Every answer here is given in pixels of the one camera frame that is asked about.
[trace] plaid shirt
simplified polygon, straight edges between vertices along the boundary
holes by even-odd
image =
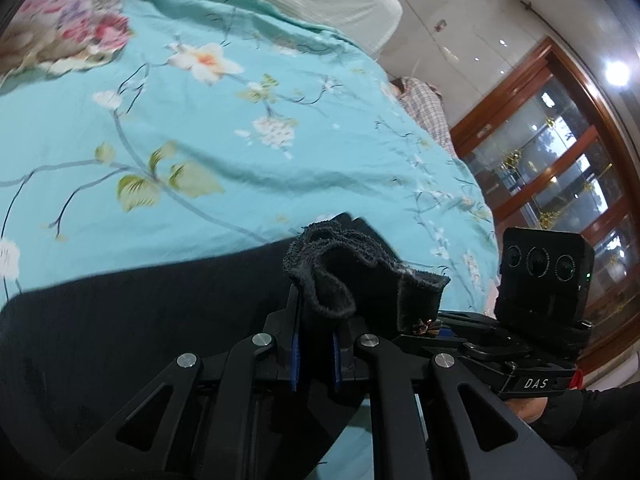
[[[437,90],[415,77],[403,77],[402,84],[404,93],[398,100],[409,117],[426,130],[449,155],[457,157],[444,115],[442,98]]]

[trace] camera lens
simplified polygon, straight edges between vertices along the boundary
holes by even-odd
[[[517,245],[512,245],[507,249],[507,265],[510,267],[517,267],[522,259],[522,253]]]
[[[536,278],[541,278],[549,268],[549,254],[542,248],[534,247],[527,255],[527,270]]]
[[[561,282],[568,282],[574,275],[575,262],[568,254],[563,254],[556,262],[556,276]]]

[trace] red fabric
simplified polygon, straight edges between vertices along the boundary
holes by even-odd
[[[582,384],[584,383],[584,373],[580,368],[575,371],[574,376],[571,378],[571,382],[569,383],[569,389],[581,390]]]

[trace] turquoise floral bed sheet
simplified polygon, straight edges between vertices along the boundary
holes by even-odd
[[[261,0],[122,1],[114,61],[0,90],[2,304],[346,211],[451,277],[442,308],[482,311],[498,258],[481,192],[355,44]]]

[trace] metal screw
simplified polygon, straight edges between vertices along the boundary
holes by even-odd
[[[451,368],[456,360],[450,354],[438,354],[436,355],[436,364],[442,368]]]
[[[197,360],[198,358],[194,354],[182,354],[175,360],[175,362],[178,363],[180,368],[191,368],[196,364]]]
[[[256,334],[251,338],[251,342],[256,346],[267,346],[272,340],[271,335],[265,334],[264,332]]]
[[[362,346],[373,348],[374,346],[378,346],[380,344],[380,339],[378,338],[378,336],[373,334],[363,334],[360,336],[360,344]]]

